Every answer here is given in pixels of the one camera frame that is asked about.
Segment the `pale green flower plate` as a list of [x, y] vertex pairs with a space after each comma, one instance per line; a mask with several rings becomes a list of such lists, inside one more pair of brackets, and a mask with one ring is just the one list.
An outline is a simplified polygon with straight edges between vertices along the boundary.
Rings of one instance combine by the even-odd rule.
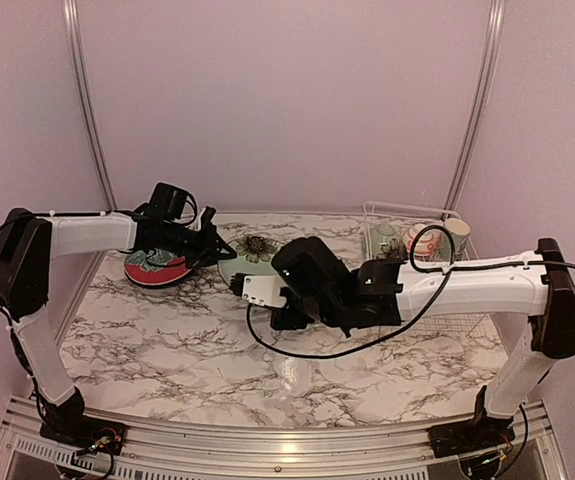
[[237, 251], [233, 260], [218, 260], [218, 272], [229, 288], [231, 278], [237, 273], [247, 275], [275, 275], [271, 265], [275, 254], [284, 243], [264, 235], [243, 235], [227, 242]]

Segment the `red green leaf plate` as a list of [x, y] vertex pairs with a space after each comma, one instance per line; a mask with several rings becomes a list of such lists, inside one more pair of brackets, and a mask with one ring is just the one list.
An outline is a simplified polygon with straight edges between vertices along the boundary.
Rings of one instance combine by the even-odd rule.
[[124, 259], [123, 268], [128, 280], [150, 289], [172, 286], [191, 273], [184, 257], [161, 249], [130, 253]]

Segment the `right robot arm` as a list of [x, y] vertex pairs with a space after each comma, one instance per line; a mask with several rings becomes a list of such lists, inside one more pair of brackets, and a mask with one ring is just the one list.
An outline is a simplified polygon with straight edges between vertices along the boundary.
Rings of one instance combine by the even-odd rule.
[[575, 285], [557, 243], [505, 259], [451, 264], [373, 259], [349, 270], [317, 237], [281, 248], [273, 274], [248, 280], [254, 305], [271, 310], [276, 330], [319, 321], [345, 335], [392, 326], [401, 334], [424, 316], [513, 313], [527, 316], [517, 346], [480, 394], [462, 438], [482, 448], [501, 431], [526, 397], [560, 360], [575, 356]]

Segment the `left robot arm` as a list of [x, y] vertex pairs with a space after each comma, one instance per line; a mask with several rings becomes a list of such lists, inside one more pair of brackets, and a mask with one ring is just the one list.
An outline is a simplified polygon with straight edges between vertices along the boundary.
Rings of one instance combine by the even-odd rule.
[[33, 213], [14, 208], [0, 226], [0, 310], [8, 317], [21, 356], [39, 395], [59, 407], [76, 394], [49, 320], [53, 260], [95, 252], [163, 250], [183, 259], [189, 270], [237, 256], [219, 235], [206, 207], [198, 224], [127, 210], [92, 213]]

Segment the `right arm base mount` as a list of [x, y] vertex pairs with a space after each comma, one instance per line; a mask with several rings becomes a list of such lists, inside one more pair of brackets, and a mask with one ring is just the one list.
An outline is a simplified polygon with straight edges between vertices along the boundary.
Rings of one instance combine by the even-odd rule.
[[428, 429], [436, 458], [461, 455], [512, 442], [515, 433], [511, 419], [492, 418], [485, 408], [486, 387], [476, 396], [473, 416], [468, 420], [434, 425]]

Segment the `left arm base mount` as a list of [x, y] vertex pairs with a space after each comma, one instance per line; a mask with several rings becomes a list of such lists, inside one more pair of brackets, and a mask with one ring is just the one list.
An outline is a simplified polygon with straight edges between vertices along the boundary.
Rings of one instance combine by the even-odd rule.
[[127, 426], [86, 415], [85, 402], [78, 389], [61, 405], [49, 403], [40, 396], [37, 407], [42, 420], [40, 435], [43, 438], [85, 450], [108, 438], [109, 442], [105, 444], [108, 452], [113, 455], [121, 453]]

